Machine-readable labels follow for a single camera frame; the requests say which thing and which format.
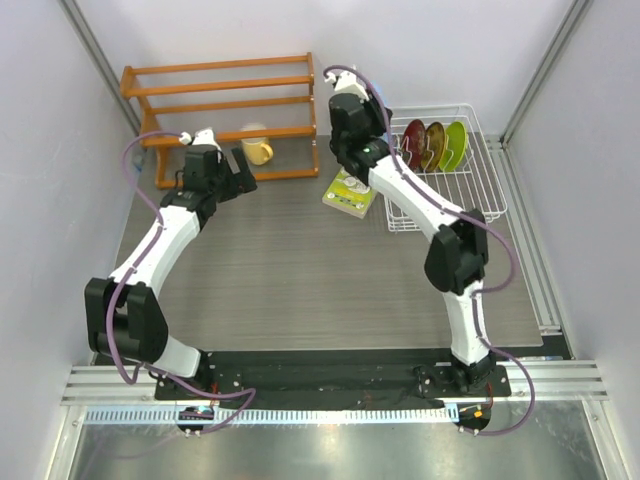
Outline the red floral plate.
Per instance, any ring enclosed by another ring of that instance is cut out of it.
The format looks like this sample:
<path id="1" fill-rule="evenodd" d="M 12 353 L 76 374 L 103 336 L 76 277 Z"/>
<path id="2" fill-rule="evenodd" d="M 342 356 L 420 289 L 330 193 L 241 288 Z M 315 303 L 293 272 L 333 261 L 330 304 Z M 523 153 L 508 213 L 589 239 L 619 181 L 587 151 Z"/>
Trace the red floral plate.
<path id="1" fill-rule="evenodd" d="M 414 119 L 406 127 L 401 150 L 408 154 L 407 165 L 413 171 L 419 171 L 426 151 L 426 127 L 422 120 Z"/>

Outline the light blue plate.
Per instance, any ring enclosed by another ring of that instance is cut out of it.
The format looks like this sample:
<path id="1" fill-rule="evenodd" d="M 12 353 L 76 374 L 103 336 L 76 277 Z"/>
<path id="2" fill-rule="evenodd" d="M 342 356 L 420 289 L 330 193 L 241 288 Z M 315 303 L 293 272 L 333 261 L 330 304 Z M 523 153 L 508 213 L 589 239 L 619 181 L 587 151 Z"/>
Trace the light blue plate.
<path id="1" fill-rule="evenodd" d="M 386 110 L 386 101 L 384 99 L 384 95 L 381 88 L 375 82 L 372 83 L 372 88 L 375 90 L 377 94 L 377 103 L 380 109 L 380 117 L 381 118 L 388 117 L 389 114 Z"/>

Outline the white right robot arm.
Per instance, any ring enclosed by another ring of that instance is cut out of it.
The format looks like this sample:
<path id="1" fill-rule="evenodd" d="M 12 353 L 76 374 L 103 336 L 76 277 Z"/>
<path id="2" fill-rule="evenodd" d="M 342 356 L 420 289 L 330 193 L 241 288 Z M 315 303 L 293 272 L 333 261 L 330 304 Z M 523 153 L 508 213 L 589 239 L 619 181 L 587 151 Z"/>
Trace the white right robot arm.
<path id="1" fill-rule="evenodd" d="M 330 149 L 338 163 L 398 205 L 426 237 L 425 275 L 443 294 L 451 330 L 451 380 L 460 393 L 477 393 L 496 364 L 485 338 L 479 292 L 488 263 L 484 216 L 439 196 L 403 163 L 382 138 L 382 112 L 375 100 L 338 93 L 328 109 Z"/>

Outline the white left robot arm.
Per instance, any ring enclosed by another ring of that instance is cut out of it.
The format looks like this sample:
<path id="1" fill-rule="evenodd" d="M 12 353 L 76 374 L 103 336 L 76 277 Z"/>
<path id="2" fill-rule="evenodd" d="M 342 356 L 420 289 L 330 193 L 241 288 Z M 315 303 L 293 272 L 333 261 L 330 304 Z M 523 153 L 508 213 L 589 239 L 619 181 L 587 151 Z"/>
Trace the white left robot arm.
<path id="1" fill-rule="evenodd" d="M 169 332 L 158 297 L 176 261 L 203 230 L 219 204 L 257 188 L 243 150 L 233 157 L 213 145 L 190 146 L 181 185 L 157 204 L 156 220 L 133 253 L 106 279 L 85 287 L 90 349 L 136 361 L 178 377 L 190 398 L 205 397 L 213 385 L 206 354 Z"/>

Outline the orange wooden shelf rack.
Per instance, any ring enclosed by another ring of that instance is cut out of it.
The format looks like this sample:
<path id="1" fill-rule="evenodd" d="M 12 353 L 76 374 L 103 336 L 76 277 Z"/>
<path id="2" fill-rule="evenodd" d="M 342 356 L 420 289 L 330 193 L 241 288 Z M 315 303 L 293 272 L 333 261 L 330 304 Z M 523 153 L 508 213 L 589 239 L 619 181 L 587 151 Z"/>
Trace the orange wooden shelf rack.
<path id="1" fill-rule="evenodd" d="M 255 142 L 248 162 L 259 181 L 314 178 L 319 173 L 310 52 L 281 57 L 124 68 L 120 94 L 136 100 L 141 146 L 156 154 L 155 186 L 174 185 L 169 131 L 212 128 L 226 147 Z"/>

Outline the yellow mug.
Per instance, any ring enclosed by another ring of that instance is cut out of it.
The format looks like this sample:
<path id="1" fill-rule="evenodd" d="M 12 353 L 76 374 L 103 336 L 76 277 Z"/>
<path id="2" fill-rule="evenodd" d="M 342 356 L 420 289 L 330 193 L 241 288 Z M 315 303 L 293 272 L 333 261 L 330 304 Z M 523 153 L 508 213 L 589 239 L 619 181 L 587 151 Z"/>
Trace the yellow mug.
<path id="1" fill-rule="evenodd" d="M 253 165 L 262 166 L 274 156 L 269 139 L 265 136 L 243 138 L 241 145 L 247 160 Z"/>

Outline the green book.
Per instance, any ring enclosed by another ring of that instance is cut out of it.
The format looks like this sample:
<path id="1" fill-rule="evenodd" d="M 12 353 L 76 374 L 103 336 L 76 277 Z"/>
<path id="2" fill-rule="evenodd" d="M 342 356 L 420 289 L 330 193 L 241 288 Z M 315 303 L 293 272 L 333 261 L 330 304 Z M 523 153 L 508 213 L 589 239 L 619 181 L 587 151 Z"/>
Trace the green book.
<path id="1" fill-rule="evenodd" d="M 322 203 L 363 219 L 376 198 L 377 192 L 344 168 L 336 174 L 322 197 Z"/>

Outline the yellow patterned plate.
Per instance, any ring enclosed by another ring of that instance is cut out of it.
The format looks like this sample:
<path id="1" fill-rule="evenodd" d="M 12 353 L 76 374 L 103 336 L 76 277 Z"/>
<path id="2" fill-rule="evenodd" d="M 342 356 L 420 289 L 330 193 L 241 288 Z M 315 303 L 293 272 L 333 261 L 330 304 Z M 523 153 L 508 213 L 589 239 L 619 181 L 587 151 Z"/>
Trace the yellow patterned plate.
<path id="1" fill-rule="evenodd" d="M 447 147 L 447 134 L 441 122 L 431 123 L 425 130 L 425 147 L 421 155 L 421 168 L 425 172 L 437 169 Z"/>

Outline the lime green plate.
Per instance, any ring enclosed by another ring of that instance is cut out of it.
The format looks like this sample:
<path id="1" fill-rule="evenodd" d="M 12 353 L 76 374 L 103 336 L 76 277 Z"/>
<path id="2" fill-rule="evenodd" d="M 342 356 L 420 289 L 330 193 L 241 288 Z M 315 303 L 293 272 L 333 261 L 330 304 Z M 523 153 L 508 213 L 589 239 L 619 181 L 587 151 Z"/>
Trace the lime green plate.
<path id="1" fill-rule="evenodd" d="M 468 134 L 465 124 L 460 121 L 452 122 L 445 129 L 445 133 L 447 145 L 439 163 L 439 168 L 443 172 L 452 172 L 459 166 L 465 155 Z"/>

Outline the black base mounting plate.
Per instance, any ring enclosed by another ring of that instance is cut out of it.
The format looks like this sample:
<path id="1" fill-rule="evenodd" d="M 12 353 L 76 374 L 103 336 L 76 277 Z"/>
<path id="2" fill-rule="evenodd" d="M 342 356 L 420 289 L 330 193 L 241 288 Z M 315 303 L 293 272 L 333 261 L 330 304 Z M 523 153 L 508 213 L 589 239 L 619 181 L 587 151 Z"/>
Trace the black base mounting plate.
<path id="1" fill-rule="evenodd" d="M 207 353 L 205 363 L 210 371 L 191 382 L 197 393 L 158 378 L 155 398 L 232 394 L 222 404 L 236 409 L 253 389 L 253 409 L 374 411 L 438 408 L 454 398 L 492 402 L 512 393 L 495 359 L 466 368 L 444 348 L 220 351 Z"/>

